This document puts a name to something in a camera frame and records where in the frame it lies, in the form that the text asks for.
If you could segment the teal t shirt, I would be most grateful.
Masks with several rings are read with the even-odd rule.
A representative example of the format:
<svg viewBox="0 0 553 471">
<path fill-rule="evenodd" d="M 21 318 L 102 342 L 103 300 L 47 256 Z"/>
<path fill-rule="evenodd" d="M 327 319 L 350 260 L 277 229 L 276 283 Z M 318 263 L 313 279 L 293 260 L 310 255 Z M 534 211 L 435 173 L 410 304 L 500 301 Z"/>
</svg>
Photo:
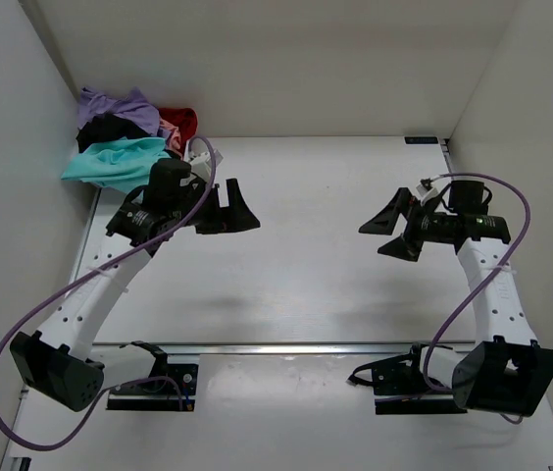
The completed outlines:
<svg viewBox="0 0 553 471">
<path fill-rule="evenodd" d="M 72 158 L 61 179 L 129 193 L 148 184 L 151 168 L 162 158 L 180 156 L 161 137 L 93 143 Z"/>
</svg>

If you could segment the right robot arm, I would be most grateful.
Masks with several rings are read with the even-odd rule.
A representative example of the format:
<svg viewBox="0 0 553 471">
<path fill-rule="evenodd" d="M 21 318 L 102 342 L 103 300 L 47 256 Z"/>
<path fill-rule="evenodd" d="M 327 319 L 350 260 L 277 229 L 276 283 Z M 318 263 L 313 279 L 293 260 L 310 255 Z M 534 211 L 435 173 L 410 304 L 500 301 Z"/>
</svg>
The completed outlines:
<svg viewBox="0 0 553 471">
<path fill-rule="evenodd" d="M 400 219 L 403 233 L 378 254 L 418 261 L 427 242 L 453 247 L 464 270 L 476 322 L 474 348 L 461 354 L 432 342 L 364 365 L 369 379 L 353 372 L 353 386 L 373 389 L 383 413 L 423 413 L 428 393 L 444 395 L 448 413 L 492 412 L 509 421 L 531 416 L 553 379 L 553 350 L 540 346 L 522 307 L 509 250 L 516 243 L 504 218 L 488 213 L 492 192 L 479 181 L 454 181 L 443 190 L 422 183 L 417 195 L 399 188 L 360 233 L 389 236 Z"/>
</svg>

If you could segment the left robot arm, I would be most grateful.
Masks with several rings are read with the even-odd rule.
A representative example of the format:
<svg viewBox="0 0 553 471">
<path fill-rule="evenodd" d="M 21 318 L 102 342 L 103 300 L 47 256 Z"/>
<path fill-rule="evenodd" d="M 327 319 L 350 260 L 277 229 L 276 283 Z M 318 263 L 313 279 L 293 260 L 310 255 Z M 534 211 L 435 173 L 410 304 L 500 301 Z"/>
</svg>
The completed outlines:
<svg viewBox="0 0 553 471">
<path fill-rule="evenodd" d="M 94 355 L 93 342 L 132 279 L 162 245 L 163 233 L 174 226 L 192 227 L 200 235 L 259 228 L 237 180 L 227 180 L 226 193 L 228 204 L 222 206 L 219 187 L 190 164 L 160 159 L 148 183 L 132 190 L 107 224 L 96 253 L 104 268 L 71 289 L 32 335 L 12 339 L 9 349 L 25 384 L 74 412 L 103 390 L 134 380 L 148 391 L 161 388 L 168 361 L 160 347 L 136 340 Z"/>
</svg>

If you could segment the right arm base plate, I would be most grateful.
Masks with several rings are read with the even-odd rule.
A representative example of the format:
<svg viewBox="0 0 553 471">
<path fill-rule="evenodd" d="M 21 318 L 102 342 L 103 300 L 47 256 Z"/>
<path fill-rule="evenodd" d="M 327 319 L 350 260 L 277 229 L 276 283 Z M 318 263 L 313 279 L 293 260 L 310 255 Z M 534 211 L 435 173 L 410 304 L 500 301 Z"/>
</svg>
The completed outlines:
<svg viewBox="0 0 553 471">
<path fill-rule="evenodd" d="M 410 351 L 382 359 L 372 367 L 377 416 L 458 415 L 452 396 L 432 390 L 419 370 L 420 354 Z"/>
</svg>

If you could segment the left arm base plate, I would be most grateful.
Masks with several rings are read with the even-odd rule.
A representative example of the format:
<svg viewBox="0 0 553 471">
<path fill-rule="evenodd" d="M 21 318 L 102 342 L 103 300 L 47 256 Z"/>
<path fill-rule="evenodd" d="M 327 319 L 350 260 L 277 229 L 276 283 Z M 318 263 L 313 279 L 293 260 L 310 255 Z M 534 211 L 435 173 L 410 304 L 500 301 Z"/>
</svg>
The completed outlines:
<svg viewBox="0 0 553 471">
<path fill-rule="evenodd" d="M 193 412 L 196 409 L 199 357 L 170 355 L 162 375 L 171 378 L 178 389 L 164 380 L 116 387 L 106 399 L 106 409 L 130 412 Z"/>
</svg>

